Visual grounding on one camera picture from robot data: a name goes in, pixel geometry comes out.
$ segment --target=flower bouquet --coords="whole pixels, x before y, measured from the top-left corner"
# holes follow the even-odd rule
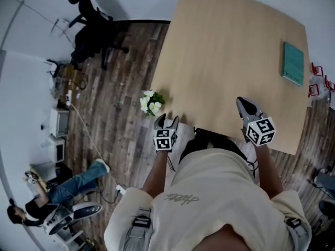
[[[161,107],[165,104],[163,96],[148,90],[144,92],[144,97],[140,98],[141,110],[146,113],[146,115],[159,116],[161,114]]]

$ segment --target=teal book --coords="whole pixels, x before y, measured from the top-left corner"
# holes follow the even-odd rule
[[[284,42],[282,77],[298,86],[304,84],[304,53]]]

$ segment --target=desk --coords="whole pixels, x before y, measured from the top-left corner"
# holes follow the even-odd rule
[[[281,77],[282,44],[304,53],[304,85]],[[305,27],[253,0],[179,0],[151,88],[165,112],[192,126],[243,139],[238,96],[273,118],[270,148],[295,154],[308,101]]]

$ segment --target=white flower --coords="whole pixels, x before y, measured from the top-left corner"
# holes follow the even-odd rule
[[[140,102],[141,102],[141,110],[147,113],[149,97],[140,98]]]
[[[145,94],[147,97],[152,97],[153,94],[155,94],[155,92],[152,91],[152,90],[148,90],[148,91],[145,91],[144,94]]]
[[[150,103],[149,105],[149,109],[152,111],[152,113],[154,115],[157,116],[157,113],[159,113],[159,109],[162,107],[162,104],[159,102],[155,102],[155,103]]]

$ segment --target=table top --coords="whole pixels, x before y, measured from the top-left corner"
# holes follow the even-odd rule
[[[304,53],[304,85],[281,77],[287,41]],[[195,127],[243,139],[238,96],[273,118],[269,147],[295,154],[302,134],[309,82],[305,27],[253,0],[179,0],[151,88],[164,111]]]

